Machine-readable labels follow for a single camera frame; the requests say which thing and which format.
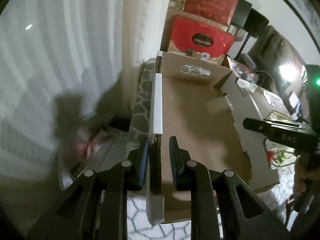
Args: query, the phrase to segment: white curtain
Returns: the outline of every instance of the white curtain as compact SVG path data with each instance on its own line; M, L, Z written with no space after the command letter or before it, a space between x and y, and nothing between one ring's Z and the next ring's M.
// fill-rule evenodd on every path
M0 204L26 235L54 199L57 142L81 117L130 116L169 0L10 0L0 15Z

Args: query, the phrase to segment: hand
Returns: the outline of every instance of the hand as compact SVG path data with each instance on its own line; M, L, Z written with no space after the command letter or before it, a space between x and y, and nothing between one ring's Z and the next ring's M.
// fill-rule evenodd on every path
M294 186L293 186L293 194L295 196L300 196L307 189L307 184L305 183L305 179L310 179L312 181L320 181L320 167L311 171L304 170L301 165L299 159L297 159L295 164L295 175L294 175Z

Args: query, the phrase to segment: white cardboard edge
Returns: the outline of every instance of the white cardboard edge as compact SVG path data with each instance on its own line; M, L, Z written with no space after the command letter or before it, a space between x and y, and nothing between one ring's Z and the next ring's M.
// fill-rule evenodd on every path
M149 137L162 134L162 74L155 73L152 83Z
M150 194L150 165L147 169L147 197L146 197L147 218L152 226L164 222L164 196Z

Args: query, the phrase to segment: red box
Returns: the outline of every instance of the red box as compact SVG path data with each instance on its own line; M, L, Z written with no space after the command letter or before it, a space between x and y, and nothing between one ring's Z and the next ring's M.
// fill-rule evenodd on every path
M168 51L221 65L234 40L219 28L177 16Z
M230 25L239 0L186 0L184 11Z

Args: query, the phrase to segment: picture frame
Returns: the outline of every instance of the picture frame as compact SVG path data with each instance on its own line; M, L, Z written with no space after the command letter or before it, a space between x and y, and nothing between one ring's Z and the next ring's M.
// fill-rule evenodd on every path
M320 53L320 1L284 0L310 34Z

